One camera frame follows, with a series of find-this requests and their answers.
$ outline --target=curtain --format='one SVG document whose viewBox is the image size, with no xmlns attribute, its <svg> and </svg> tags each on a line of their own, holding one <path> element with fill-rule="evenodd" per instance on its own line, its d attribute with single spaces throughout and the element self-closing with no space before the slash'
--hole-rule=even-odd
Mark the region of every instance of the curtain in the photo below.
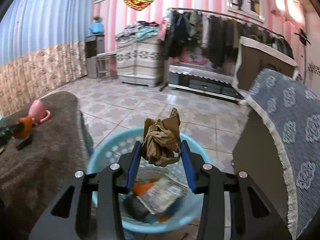
<svg viewBox="0 0 320 240">
<path fill-rule="evenodd" d="M 0 114 L 86 75 L 92 0 L 14 0 L 0 22 Z"/>
</svg>

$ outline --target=teal cloth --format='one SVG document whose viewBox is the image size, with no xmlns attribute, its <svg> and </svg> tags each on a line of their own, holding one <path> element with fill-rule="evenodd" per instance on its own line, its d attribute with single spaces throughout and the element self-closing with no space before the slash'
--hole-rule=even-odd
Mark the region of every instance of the teal cloth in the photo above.
<svg viewBox="0 0 320 240">
<path fill-rule="evenodd" d="M 92 23 L 89 26 L 89 30 L 92 32 L 92 34 L 103 34 L 103 24 Z"/>
<path fill-rule="evenodd" d="M 139 28 L 137 33 L 134 35 L 134 38 L 137 41 L 142 41 L 147 38 L 157 36 L 158 31 L 159 31 L 158 27 L 149 27 L 149 26 L 141 27 L 141 28 Z"/>
</svg>

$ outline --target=blue plastic basket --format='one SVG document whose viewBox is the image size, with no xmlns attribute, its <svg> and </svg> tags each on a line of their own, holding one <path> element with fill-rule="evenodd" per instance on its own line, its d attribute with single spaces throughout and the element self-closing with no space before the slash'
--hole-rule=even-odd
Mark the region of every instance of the blue plastic basket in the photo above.
<svg viewBox="0 0 320 240">
<path fill-rule="evenodd" d="M 198 143 L 196 143 L 196 141 L 183 133 L 180 134 L 180 138 L 181 141 L 186 140 L 188 142 L 189 148 L 192 152 L 200 154 L 206 163 L 211 163 L 206 151 Z M 117 162 L 121 154 L 130 152 L 133 149 L 133 146 L 137 140 L 143 140 L 143 127 L 129 129 L 117 133 L 110 139 L 106 140 L 92 155 L 87 173 L 90 174 L 100 172 L 111 163 Z M 149 166 L 150 164 L 141 158 L 140 167 L 147 168 Z M 168 165 L 166 168 L 161 169 L 165 169 L 166 171 L 173 173 L 179 181 L 187 184 L 182 160 L 180 160 L 178 163 Z M 93 193 L 92 201 L 95 205 L 97 205 L 96 192 Z M 191 190 L 189 190 L 188 194 L 182 199 L 179 210 L 177 210 L 169 220 L 161 223 L 155 222 L 153 224 L 134 220 L 125 212 L 120 204 L 122 225 L 124 229 L 144 234 L 164 233 L 177 230 L 198 217 L 202 209 L 202 201 L 203 194 L 194 195 Z"/>
</svg>

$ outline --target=clothes rack rod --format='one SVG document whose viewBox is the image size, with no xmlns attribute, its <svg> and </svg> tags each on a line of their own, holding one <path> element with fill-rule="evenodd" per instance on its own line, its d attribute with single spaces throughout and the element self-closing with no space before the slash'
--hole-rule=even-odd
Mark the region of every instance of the clothes rack rod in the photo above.
<svg viewBox="0 0 320 240">
<path fill-rule="evenodd" d="M 207 13 L 212 13 L 212 14 L 217 14 L 217 15 L 222 15 L 222 16 L 226 16 L 226 17 L 229 17 L 229 18 L 233 18 L 233 19 L 237 19 L 237 20 L 240 20 L 240 21 L 244 21 L 246 23 L 251 23 L 251 24 L 255 24 L 257 25 L 258 27 L 268 31 L 268 32 L 271 32 L 277 36 L 280 36 L 280 37 L 283 37 L 283 35 L 281 34 L 278 34 L 278 33 L 275 33 L 274 31 L 272 30 L 269 30 L 268 28 L 266 27 L 263 27 L 259 24 L 256 24 L 256 23 L 253 23 L 251 21 L 247 21 L 247 20 L 244 20 L 244 19 L 241 19 L 239 17 L 235 17 L 235 16 L 232 16 L 232 15 L 228 15 L 228 14 L 224 14 L 224 13 L 218 13 L 218 12 L 212 12 L 212 11 L 207 11 L 207 10 L 198 10 L 198 9 L 191 9 L 191 8 L 169 8 L 170 10 L 185 10 L 185 11 L 198 11 L 198 12 L 207 12 Z"/>
</svg>

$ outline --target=gray embroidered fabric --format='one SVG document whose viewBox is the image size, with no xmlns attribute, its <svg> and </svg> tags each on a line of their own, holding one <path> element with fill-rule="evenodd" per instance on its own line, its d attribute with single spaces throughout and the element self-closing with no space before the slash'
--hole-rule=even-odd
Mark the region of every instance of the gray embroidered fabric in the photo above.
<svg viewBox="0 0 320 240">
<path fill-rule="evenodd" d="M 293 176 L 285 178 L 284 172 L 284 180 L 286 183 L 291 180 L 293 192 L 296 191 L 293 198 L 297 205 L 291 209 L 294 219 L 289 221 L 295 239 L 320 206 L 320 100 L 303 84 L 279 72 L 264 69 L 257 76 L 247 103 L 260 115 L 265 115 L 264 120 L 269 122 L 267 126 L 276 130 L 273 138 L 278 134 L 278 145 L 284 145 L 281 154 L 289 160 Z"/>
</svg>

